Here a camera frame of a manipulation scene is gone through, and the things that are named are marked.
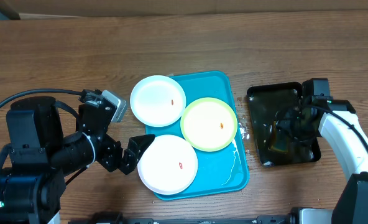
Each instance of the wooden table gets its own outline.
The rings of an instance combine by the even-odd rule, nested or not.
[[[252,85],[329,78],[331,94],[349,100],[368,135],[368,11],[84,18],[0,22],[0,101],[31,88],[99,88],[129,99],[149,75],[220,70],[229,76],[239,121],[252,136],[246,90]],[[54,95],[76,107],[75,96]],[[0,149],[9,142],[0,111]],[[61,114],[65,134],[74,119]],[[128,109],[109,134],[122,141],[145,133]],[[103,210],[127,217],[245,218],[285,214],[296,206],[334,208],[346,185],[328,146],[320,161],[263,168],[245,139],[250,181],[229,194],[172,202],[157,199],[137,172],[108,173],[94,164],[63,197],[63,223]]]

